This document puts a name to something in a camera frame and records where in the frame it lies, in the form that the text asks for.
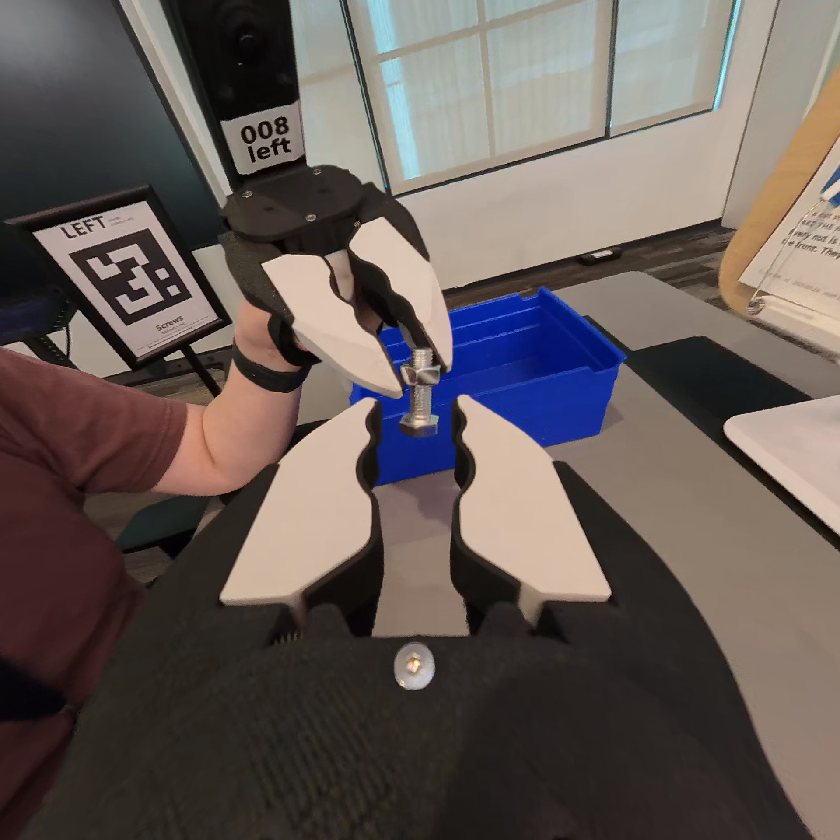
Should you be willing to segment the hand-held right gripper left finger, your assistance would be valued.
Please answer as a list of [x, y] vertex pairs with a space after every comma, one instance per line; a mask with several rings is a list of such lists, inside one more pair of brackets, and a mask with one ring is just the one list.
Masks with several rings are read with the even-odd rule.
[[284, 455], [220, 592], [225, 606], [281, 604], [297, 625], [321, 605], [345, 617], [382, 590], [382, 405], [365, 397]]

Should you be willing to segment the black laptop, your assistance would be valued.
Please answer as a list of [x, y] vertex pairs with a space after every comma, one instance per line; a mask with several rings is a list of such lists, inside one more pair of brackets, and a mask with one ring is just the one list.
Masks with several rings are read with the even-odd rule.
[[76, 305], [53, 286], [2, 297], [1, 345], [25, 343], [63, 331], [76, 313]]

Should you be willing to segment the large dark wall screen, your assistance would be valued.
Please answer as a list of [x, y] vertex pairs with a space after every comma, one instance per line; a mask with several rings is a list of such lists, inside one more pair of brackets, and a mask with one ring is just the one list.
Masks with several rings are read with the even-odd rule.
[[2, 220], [152, 185], [198, 247], [221, 231], [113, 2], [2, 1]]

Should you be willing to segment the large paned window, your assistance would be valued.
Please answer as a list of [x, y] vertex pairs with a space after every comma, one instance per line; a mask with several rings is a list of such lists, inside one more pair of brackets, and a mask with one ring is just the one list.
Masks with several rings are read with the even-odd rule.
[[342, 2], [396, 195], [714, 110], [740, 2]]

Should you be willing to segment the person's left hand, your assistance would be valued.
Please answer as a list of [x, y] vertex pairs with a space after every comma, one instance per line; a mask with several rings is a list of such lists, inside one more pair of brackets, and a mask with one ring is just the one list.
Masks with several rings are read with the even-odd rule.
[[241, 354], [251, 362], [278, 373], [298, 372], [278, 350], [269, 332], [270, 313], [242, 300], [236, 318], [234, 342]]

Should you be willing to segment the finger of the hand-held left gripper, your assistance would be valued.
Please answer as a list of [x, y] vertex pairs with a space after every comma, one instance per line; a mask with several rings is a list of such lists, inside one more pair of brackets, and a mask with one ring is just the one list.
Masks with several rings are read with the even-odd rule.
[[361, 316], [350, 259], [280, 255], [261, 264], [288, 310], [295, 340], [349, 382], [391, 398], [404, 384], [372, 327]]
[[348, 243], [363, 292], [414, 350], [431, 350], [441, 372], [453, 366], [454, 339], [443, 291], [429, 260], [385, 217], [362, 223]]

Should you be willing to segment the person's left forearm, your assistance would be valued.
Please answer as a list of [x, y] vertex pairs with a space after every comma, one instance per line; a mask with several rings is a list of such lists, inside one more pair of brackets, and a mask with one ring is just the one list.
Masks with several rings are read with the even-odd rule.
[[73, 435], [72, 484], [210, 497], [241, 488], [283, 455], [301, 388], [271, 392], [231, 371], [207, 406], [100, 384]]

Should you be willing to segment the blue divided parts bin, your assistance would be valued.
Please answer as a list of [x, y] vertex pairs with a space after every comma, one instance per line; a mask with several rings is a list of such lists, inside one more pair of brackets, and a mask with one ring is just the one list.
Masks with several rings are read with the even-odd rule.
[[374, 397], [382, 405], [379, 485], [452, 469], [452, 404], [472, 396], [543, 447], [598, 435], [625, 353], [552, 291], [511, 294], [448, 312], [453, 370], [433, 389], [437, 434], [405, 436], [398, 424], [409, 408], [354, 385], [350, 404]]

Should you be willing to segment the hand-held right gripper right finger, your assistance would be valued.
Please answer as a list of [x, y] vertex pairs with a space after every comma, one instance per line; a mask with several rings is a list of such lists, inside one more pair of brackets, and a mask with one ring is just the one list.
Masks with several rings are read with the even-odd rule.
[[452, 406], [451, 581], [467, 623], [499, 603], [537, 624], [552, 602], [605, 604], [612, 588], [552, 457], [472, 396]]

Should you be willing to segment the silver hex bolt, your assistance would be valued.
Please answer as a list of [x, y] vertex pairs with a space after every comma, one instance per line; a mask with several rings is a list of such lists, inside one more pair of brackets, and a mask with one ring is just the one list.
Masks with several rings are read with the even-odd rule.
[[[430, 348], [417, 348], [412, 351], [407, 362], [419, 366], [436, 364], [434, 351]], [[400, 433], [411, 438], [429, 438], [437, 434], [438, 416], [433, 414], [433, 386], [408, 387], [409, 409], [399, 423]]]

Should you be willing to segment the black wristband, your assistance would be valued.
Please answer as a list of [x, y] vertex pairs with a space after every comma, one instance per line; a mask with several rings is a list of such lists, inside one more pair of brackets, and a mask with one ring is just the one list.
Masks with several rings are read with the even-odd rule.
[[236, 343], [232, 344], [232, 365], [253, 385], [269, 393], [293, 393], [308, 378], [310, 365], [295, 371], [274, 371], [245, 356]]

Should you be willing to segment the framed code sign on legs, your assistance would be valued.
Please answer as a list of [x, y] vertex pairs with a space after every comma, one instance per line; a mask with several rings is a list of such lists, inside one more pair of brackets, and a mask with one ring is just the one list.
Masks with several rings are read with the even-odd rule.
[[68, 298], [132, 370], [181, 352], [212, 396], [193, 343], [232, 324], [152, 185], [14, 217]]

